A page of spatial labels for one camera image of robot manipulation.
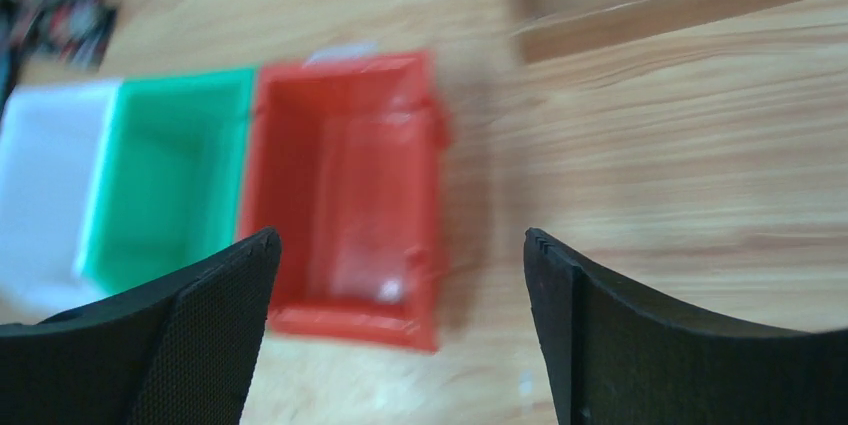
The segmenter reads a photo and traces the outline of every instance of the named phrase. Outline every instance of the plastic storage bin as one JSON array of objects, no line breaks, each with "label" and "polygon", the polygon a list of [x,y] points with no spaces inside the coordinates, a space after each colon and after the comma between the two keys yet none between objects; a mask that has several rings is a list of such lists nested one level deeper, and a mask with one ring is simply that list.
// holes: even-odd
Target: plastic storage bin
[{"label": "plastic storage bin", "polygon": [[260,71],[240,235],[285,253],[273,330],[436,350],[445,116],[424,53]]},{"label": "plastic storage bin", "polygon": [[252,69],[127,81],[115,105],[83,273],[118,293],[230,245]]},{"label": "plastic storage bin", "polygon": [[74,270],[120,80],[17,87],[0,124],[0,296],[45,317],[105,297]]}]

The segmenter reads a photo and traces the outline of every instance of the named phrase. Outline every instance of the red plastic bin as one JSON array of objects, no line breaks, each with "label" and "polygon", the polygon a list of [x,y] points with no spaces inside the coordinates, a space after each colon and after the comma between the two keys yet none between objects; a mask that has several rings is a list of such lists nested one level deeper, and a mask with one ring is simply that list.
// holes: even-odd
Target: red plastic bin
[{"label": "red plastic bin", "polygon": [[426,53],[259,74],[240,235],[285,251],[274,331],[435,351],[446,116]]}]

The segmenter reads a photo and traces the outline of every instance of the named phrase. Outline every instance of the white plastic bin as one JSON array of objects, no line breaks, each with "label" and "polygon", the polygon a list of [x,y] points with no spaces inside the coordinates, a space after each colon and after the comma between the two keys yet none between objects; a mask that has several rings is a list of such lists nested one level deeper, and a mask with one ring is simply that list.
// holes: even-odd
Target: white plastic bin
[{"label": "white plastic bin", "polygon": [[75,263],[120,85],[19,87],[6,104],[0,122],[0,301],[17,313],[47,317],[106,296],[75,272]]}]

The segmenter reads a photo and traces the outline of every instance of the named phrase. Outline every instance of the green plastic bin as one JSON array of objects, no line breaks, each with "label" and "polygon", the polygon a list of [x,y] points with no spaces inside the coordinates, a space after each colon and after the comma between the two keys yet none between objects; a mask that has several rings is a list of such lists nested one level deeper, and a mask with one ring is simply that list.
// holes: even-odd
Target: green plastic bin
[{"label": "green plastic bin", "polygon": [[120,293],[230,245],[254,69],[127,81],[103,148],[81,272]]}]

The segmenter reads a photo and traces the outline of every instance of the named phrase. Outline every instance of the wooden table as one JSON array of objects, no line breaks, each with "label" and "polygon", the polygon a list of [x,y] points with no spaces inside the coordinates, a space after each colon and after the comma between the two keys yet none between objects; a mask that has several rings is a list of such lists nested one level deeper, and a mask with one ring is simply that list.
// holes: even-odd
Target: wooden table
[{"label": "wooden table", "polygon": [[[523,283],[533,225],[675,297],[848,325],[848,0],[525,68],[506,0],[116,0],[99,76],[430,47],[454,113],[442,351],[268,335],[246,424],[545,424]],[[69,77],[32,64],[26,81]]]}]

